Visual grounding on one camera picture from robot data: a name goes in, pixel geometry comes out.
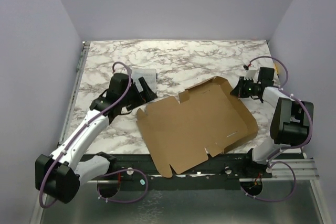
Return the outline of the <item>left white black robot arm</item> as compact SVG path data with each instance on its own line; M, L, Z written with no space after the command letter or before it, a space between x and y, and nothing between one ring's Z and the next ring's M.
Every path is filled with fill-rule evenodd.
M157 97L155 84L148 84L145 77L115 73L109 87L92 101L68 139L51 154L41 154L36 159L35 187L39 197L46 194L66 204L82 184L99 176L112 178L116 172L114 156L99 152L87 161L82 161L82 157L97 136L122 115L123 109L130 112Z

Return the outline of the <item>brown cardboard box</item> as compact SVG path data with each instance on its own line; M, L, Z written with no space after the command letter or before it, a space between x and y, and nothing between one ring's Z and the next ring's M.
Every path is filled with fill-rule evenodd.
M209 157L254 139L258 124L232 86L214 76L137 110L137 126L156 170L163 177L183 172Z

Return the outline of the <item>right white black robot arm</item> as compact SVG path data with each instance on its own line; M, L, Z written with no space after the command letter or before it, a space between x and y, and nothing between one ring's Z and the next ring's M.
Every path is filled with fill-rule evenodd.
M273 68L261 67L259 71L247 66L244 68L245 76L239 77L230 95L267 102L275 109L270 138L250 149L241 164L242 173L246 177L254 177L260 169L267 169L270 161L283 151L302 148L310 142L314 105L275 86Z

